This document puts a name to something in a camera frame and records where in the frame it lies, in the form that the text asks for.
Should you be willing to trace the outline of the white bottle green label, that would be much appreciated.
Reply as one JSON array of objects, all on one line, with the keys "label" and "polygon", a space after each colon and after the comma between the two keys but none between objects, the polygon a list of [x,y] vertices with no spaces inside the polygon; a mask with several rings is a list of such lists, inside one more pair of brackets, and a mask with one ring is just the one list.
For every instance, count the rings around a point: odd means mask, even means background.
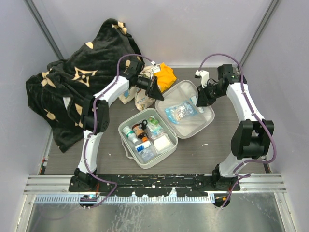
[{"label": "white bottle green label", "polygon": [[124,127],[122,132],[133,144],[137,144],[139,142],[135,132],[129,126]]}]

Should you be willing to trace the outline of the bagged teal plaster strips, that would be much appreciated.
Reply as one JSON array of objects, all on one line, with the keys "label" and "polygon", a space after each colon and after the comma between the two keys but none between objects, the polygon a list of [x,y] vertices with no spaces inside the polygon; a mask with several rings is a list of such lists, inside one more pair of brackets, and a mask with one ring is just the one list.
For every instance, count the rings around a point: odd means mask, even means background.
[{"label": "bagged teal plaster strips", "polygon": [[164,129],[159,125],[156,126],[156,127],[149,125],[148,130],[150,132],[150,137],[152,139],[155,139],[156,137],[160,136],[161,134],[163,134],[165,132]]}]

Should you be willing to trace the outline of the black handled scissors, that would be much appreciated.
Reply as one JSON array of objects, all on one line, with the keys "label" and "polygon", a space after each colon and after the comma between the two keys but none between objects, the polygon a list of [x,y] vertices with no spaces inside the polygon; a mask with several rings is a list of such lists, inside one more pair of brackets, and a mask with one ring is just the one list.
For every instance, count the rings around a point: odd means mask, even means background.
[{"label": "black handled scissors", "polygon": [[147,131],[147,124],[148,124],[148,121],[146,119],[144,119],[142,122],[141,122],[141,128],[144,130],[144,131]]}]

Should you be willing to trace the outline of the light blue wipes pouch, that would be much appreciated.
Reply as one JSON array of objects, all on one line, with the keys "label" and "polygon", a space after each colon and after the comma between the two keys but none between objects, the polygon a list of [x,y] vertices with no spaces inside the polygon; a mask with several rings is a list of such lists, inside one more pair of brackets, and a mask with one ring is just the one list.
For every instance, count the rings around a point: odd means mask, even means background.
[{"label": "light blue wipes pouch", "polygon": [[196,107],[192,100],[185,100],[165,109],[168,120],[174,124],[179,124],[182,119],[196,116],[198,113],[202,114],[204,110],[201,107]]}]

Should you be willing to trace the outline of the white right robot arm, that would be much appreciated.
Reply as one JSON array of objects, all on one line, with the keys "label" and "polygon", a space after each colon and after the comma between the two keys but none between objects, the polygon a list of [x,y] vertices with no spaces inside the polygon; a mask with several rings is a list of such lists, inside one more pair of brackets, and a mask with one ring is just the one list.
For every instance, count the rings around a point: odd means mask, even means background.
[{"label": "white right robot arm", "polygon": [[207,71],[198,69],[195,78],[201,80],[197,87],[197,106],[211,106],[219,97],[227,96],[236,111],[239,125],[230,142],[231,152],[212,171],[211,184],[223,190],[236,182],[239,171],[249,162],[260,162],[268,153],[274,123],[257,110],[249,93],[247,80],[235,74],[231,64],[218,67],[218,80],[210,78]]}]

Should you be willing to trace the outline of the grey medicine kit case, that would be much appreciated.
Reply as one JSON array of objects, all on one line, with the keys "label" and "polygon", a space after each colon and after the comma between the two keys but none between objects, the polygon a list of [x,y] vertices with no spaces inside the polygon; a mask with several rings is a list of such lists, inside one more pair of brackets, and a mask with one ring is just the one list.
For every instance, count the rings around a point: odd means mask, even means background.
[{"label": "grey medicine kit case", "polygon": [[[157,165],[165,158],[167,158],[174,151],[176,151],[179,139],[188,139],[196,135],[205,127],[207,127],[215,118],[215,113],[213,109],[210,106],[208,106],[208,107],[201,107],[203,108],[204,113],[202,114],[198,113],[198,115],[196,116],[184,118],[180,121],[179,124],[174,124],[168,120],[165,114],[166,108],[179,104],[185,100],[192,100],[196,106],[197,87],[193,82],[189,80],[183,80],[177,83],[175,86],[167,90],[163,94],[163,96],[165,100],[156,101],[154,104],[154,108],[148,108],[137,113],[136,115],[124,121],[118,127],[118,131],[121,136],[121,143],[122,146],[124,147],[126,157],[134,160],[143,169],[149,169]],[[142,142],[133,144],[130,140],[126,138],[122,130],[126,126],[132,128],[132,126],[135,124],[141,124],[141,122],[144,119],[148,120],[150,116],[154,116],[159,121],[159,126],[161,126],[165,131],[160,136],[167,135],[171,140],[171,142],[173,143],[173,147],[162,154],[157,154],[157,156],[151,159],[149,162],[144,163],[143,160],[141,159],[139,152],[135,150],[135,146],[141,144]],[[147,124],[147,132],[148,135],[150,136],[150,132],[148,130],[149,125],[150,124]],[[152,145],[148,148],[156,152],[156,149],[154,147],[155,139],[152,139],[150,137],[150,142]]]}]

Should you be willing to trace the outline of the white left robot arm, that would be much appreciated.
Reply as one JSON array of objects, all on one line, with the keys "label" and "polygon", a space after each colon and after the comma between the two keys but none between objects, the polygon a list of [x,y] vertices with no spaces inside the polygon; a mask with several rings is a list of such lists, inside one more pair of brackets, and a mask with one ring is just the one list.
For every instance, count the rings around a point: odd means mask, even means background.
[{"label": "white left robot arm", "polygon": [[85,191],[95,189],[98,182],[96,176],[98,148],[110,122],[109,107],[122,93],[131,87],[138,87],[144,89],[145,95],[151,98],[164,99],[153,72],[149,78],[140,75],[142,62],[131,62],[122,74],[119,73],[119,66],[120,64],[117,64],[117,73],[111,83],[100,92],[85,97],[81,115],[83,150],[78,167],[70,181],[71,187],[81,187]]}]

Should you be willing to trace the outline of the white gauze pad packet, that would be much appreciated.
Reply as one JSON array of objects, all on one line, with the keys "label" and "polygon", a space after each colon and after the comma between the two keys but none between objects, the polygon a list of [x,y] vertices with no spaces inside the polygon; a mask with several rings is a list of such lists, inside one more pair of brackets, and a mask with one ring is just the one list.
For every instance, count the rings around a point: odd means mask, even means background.
[{"label": "white gauze pad packet", "polygon": [[162,135],[154,140],[157,154],[162,154],[173,147],[173,143],[167,135]]}]

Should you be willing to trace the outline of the brown glass medicine bottle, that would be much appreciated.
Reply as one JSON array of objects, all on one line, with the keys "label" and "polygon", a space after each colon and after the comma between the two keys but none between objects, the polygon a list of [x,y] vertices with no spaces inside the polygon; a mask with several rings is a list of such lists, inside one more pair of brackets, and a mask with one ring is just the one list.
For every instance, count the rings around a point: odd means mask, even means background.
[{"label": "brown glass medicine bottle", "polygon": [[142,129],[142,127],[139,124],[133,125],[132,130],[143,143],[149,140],[145,131]]}]

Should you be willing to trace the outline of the small green sachet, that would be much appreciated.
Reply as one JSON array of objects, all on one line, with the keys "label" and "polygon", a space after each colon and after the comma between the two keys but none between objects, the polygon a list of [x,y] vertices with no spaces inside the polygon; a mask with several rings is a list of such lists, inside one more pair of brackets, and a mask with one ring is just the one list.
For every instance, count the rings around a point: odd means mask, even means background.
[{"label": "small green sachet", "polygon": [[148,123],[153,127],[157,127],[159,125],[159,121],[154,116],[150,116],[148,118]]}]

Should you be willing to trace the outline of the small bag with teal header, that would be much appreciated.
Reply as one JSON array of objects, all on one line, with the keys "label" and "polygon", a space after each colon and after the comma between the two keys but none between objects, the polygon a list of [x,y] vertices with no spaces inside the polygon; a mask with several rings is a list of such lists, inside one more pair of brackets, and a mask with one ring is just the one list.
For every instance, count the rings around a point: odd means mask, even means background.
[{"label": "small bag with teal header", "polygon": [[144,163],[149,162],[151,159],[157,156],[157,153],[149,148],[142,150],[139,154]]}]

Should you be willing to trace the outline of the bagged white blue bandage roll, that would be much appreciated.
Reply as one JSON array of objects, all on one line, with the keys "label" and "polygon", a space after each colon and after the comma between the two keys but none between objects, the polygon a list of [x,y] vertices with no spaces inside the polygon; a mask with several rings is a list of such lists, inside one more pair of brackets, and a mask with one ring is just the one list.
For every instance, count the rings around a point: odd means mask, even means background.
[{"label": "bagged white blue bandage roll", "polygon": [[141,143],[141,144],[139,144],[139,145],[136,145],[136,146],[135,146],[135,150],[136,150],[137,152],[141,152],[142,150],[144,150],[144,149],[150,147],[151,145],[152,145],[152,144],[151,144],[150,141],[146,141],[146,142],[143,142],[143,143]]}]

